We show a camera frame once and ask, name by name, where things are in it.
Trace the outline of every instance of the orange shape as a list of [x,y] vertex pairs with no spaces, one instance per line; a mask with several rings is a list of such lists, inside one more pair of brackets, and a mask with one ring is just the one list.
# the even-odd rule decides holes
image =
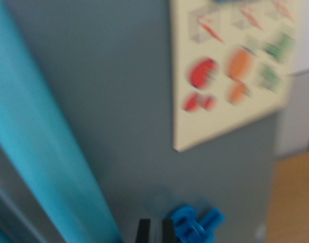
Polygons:
[[252,52],[241,47],[231,57],[227,75],[233,80],[242,80],[249,72],[253,63]]
[[228,96],[228,101],[233,105],[237,105],[243,101],[248,93],[249,90],[243,82],[236,82]]

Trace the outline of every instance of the gray panel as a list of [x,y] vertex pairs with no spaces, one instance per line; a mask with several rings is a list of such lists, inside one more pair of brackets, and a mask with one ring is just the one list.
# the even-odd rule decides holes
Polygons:
[[1,149],[0,227],[18,243],[64,242]]
[[309,148],[309,72],[295,76],[287,107],[278,124],[276,153],[284,158]]
[[276,116],[184,153],[172,148],[168,1],[7,1],[125,242],[176,206],[226,215],[217,243],[265,219]]

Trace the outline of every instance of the gray wall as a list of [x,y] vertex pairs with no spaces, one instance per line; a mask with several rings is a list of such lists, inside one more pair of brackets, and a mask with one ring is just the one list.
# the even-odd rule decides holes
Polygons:
[[226,216],[216,242],[264,222],[276,115],[184,153],[172,148],[168,1],[6,1],[125,242],[181,204]]

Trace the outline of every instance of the printed diagram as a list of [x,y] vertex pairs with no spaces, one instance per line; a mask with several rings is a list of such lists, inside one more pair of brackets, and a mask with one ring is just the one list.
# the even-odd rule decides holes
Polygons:
[[[218,64],[211,58],[206,58],[196,63],[189,73],[190,84],[197,89],[205,89],[213,80],[213,75],[218,69]],[[212,95],[201,95],[198,92],[192,93],[187,97],[183,109],[191,112],[200,108],[212,110],[216,103],[216,99]]]
[[246,0],[240,3],[234,3],[231,24],[241,30],[250,27],[263,30],[260,23],[262,9],[263,5],[261,0]]
[[274,20],[288,18],[294,22],[292,8],[293,0],[268,0],[265,14]]
[[189,37],[195,42],[202,43],[216,39],[224,43],[219,35],[220,6],[211,4],[189,13]]
[[253,62],[254,55],[246,47],[237,48],[231,55],[226,75],[234,82],[227,95],[228,102],[233,105],[240,104],[250,94],[242,80],[248,75]]
[[283,62],[287,53],[294,46],[294,39],[289,35],[282,33],[275,44],[267,44],[265,51],[278,62]]
[[276,92],[282,81],[275,70],[271,66],[264,64],[260,75],[262,77],[262,82],[259,85],[270,91]]

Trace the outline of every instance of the blue plastic clip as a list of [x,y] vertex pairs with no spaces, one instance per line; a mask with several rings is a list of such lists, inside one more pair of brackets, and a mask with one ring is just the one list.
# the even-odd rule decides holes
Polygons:
[[212,243],[213,230],[222,224],[225,217],[217,208],[213,208],[197,222],[196,211],[191,206],[183,206],[170,219],[174,221],[176,236],[182,243]]

